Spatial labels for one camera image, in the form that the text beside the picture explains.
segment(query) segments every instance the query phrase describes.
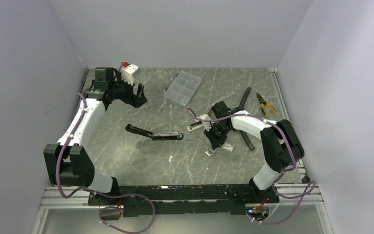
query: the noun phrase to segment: gray marble surface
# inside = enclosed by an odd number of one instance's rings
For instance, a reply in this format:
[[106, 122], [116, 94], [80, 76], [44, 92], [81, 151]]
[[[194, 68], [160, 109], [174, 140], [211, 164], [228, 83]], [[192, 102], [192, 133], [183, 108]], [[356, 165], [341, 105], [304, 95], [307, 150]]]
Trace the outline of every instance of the gray marble surface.
[[[233, 152], [219, 149], [211, 157], [205, 154], [210, 142], [203, 128], [189, 132], [187, 126], [194, 120], [187, 115], [186, 107], [164, 97], [164, 90], [182, 70], [202, 78], [188, 104], [198, 115], [207, 113], [214, 103], [222, 100], [230, 108], [239, 106], [243, 93], [250, 86], [252, 91], [245, 105], [248, 112], [262, 116], [256, 97], [259, 92], [278, 111], [273, 115], [267, 110], [267, 119], [284, 118], [268, 69], [142, 69], [136, 83], [144, 84], [148, 103], [135, 109], [117, 100], [109, 106], [86, 149], [96, 170], [114, 176], [120, 185], [170, 185], [247, 183], [262, 168], [265, 161], [261, 141], [249, 136], [256, 148], [251, 152], [238, 131], [230, 132], [226, 141], [234, 146]], [[84, 90], [93, 79], [94, 70], [91, 69]], [[151, 132], [182, 132], [184, 139], [152, 141], [126, 132], [127, 124]], [[300, 182], [297, 171], [286, 174], [280, 181]]]

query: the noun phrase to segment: transparent container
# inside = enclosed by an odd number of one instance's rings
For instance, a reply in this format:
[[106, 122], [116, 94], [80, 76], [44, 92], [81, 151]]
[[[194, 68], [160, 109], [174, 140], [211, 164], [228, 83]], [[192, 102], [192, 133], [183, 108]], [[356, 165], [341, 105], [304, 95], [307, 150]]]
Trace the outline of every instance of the transparent container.
[[166, 89], [164, 96], [182, 106], [187, 106], [187, 103], [190, 101], [200, 83], [200, 77], [181, 71], [177, 74], [173, 83]]

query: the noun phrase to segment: wall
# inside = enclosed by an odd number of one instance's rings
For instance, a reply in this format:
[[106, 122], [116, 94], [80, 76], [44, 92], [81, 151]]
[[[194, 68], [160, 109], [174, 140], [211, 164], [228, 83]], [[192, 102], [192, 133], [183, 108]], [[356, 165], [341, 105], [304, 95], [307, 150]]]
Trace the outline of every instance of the wall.
[[0, 233], [30, 233], [84, 68], [46, 0], [0, 0]]
[[312, 0], [50, 0], [84, 64], [277, 67]]
[[314, 0], [278, 71], [335, 233], [374, 233], [374, 0]]

